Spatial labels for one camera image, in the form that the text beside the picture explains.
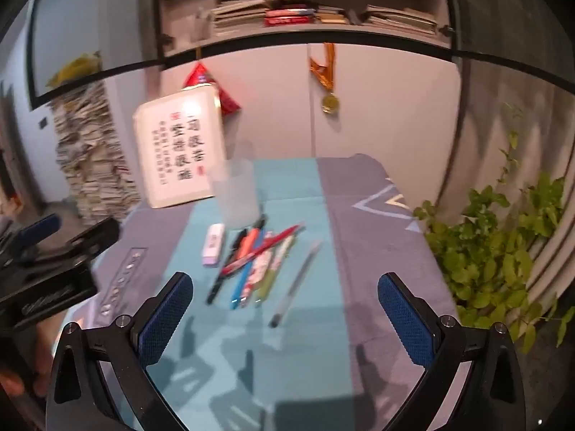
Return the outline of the person's hand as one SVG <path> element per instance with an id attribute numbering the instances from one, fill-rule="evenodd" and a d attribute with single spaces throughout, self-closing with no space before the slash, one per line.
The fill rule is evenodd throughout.
<path id="1" fill-rule="evenodd" d="M 1 385 L 9 396 L 32 392 L 38 398 L 45 398 L 52 362 L 52 342 L 43 323 L 15 336 L 1 336 Z"/>

